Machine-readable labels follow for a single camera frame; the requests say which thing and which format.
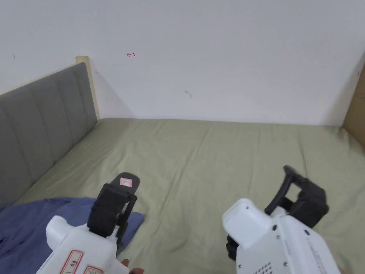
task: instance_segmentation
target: black clamp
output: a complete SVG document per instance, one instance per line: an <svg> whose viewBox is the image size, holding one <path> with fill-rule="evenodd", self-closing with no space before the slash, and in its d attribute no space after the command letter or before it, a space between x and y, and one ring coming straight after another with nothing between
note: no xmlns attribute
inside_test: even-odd
<svg viewBox="0 0 365 274"><path fill-rule="evenodd" d="M91 208L87 222L89 230L101 237L108 237L119 226L116 237L117 244L120 244L129 215L137 201L134 193L138 186L139 178L128 172L123 172L111 183L104 184Z"/></svg>
<svg viewBox="0 0 365 274"><path fill-rule="evenodd" d="M284 171L285 178L283 183L274 199L265 208L265 213L271 215L276 207L280 206L284 208L289 215L298 219L306 226L313 228L329 210L326 192L308 178L299 175L295 169L289 165L284 166ZM295 202L292 202L285 197L292 183L301 188ZM236 260L238 244L229 235L227 241L226 248L228 256L232 260Z"/></svg>

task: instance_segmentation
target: wall stain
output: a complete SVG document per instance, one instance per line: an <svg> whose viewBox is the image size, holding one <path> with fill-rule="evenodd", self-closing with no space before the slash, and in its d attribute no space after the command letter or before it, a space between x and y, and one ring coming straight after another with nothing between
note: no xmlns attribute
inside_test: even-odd
<svg viewBox="0 0 365 274"><path fill-rule="evenodd" d="M188 94L190 96L190 98L193 98L193 95L190 92L188 92L187 90L185 90L185 93Z"/></svg>

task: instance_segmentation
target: hand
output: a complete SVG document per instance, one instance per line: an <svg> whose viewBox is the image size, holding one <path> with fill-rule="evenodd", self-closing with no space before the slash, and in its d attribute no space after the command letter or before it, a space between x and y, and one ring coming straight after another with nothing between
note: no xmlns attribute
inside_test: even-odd
<svg viewBox="0 0 365 274"><path fill-rule="evenodd" d="M124 259L122 261L122 265L128 267L128 264L129 264L129 260L128 259ZM133 268L131 270L131 272L129 272L129 274L143 274L144 273L144 270L142 268Z"/></svg>

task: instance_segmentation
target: speaker grille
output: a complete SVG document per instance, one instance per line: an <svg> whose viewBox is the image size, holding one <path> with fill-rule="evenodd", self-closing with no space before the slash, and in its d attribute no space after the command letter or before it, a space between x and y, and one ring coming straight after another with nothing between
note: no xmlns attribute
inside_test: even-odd
<svg viewBox="0 0 365 274"><path fill-rule="evenodd" d="M257 271L252 274L273 274L271 262L262 265Z"/></svg>

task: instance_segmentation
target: wooden bed frame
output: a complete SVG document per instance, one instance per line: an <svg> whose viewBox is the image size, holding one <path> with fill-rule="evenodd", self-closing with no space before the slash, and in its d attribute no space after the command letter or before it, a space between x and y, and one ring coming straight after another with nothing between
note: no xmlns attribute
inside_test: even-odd
<svg viewBox="0 0 365 274"><path fill-rule="evenodd" d="M76 59L76 64L82 63L82 62L84 62L86 64L86 68L88 70L89 81L90 81L92 99L94 101L94 108L95 108L96 118L97 118L97 120L99 120L100 119L100 114L99 114L99 108L97 106L97 101L96 101L94 82L92 80L92 72L91 72L89 56L85 56L85 55L84 56L76 56L75 59Z"/></svg>
<svg viewBox="0 0 365 274"><path fill-rule="evenodd" d="M359 82L352 97L342 127L365 148L365 70L362 70Z"/></svg>

